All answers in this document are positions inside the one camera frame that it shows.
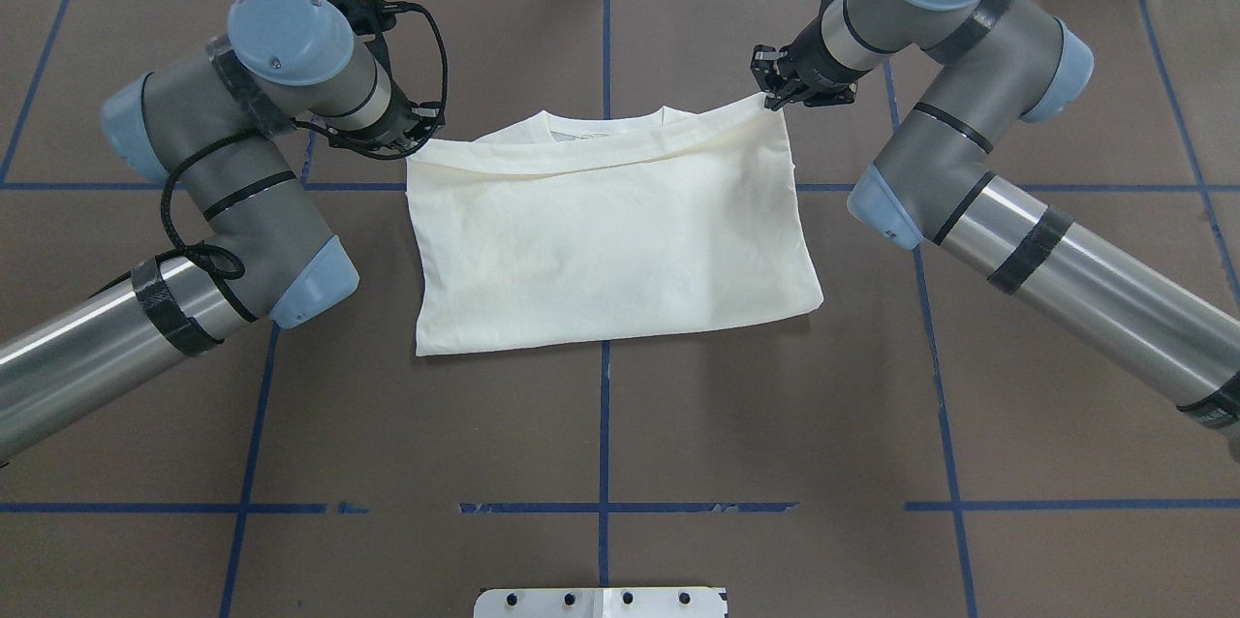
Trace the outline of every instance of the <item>metallic tube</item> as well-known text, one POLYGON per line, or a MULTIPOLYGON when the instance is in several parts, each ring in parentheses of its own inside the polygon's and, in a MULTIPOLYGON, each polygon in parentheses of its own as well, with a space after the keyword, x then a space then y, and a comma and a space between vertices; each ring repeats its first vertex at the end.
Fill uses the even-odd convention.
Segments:
MULTIPOLYGON (((942 247, 983 273, 1014 249, 1045 205, 996 177, 942 247)), ((1240 370, 1240 323, 1079 223, 1014 295, 1038 308, 1178 406, 1240 370)))
MULTIPOLYGON (((216 339, 246 325, 190 261, 171 259, 160 269, 186 315, 216 339)), ((182 359, 129 282, 0 345, 0 462, 182 359)))

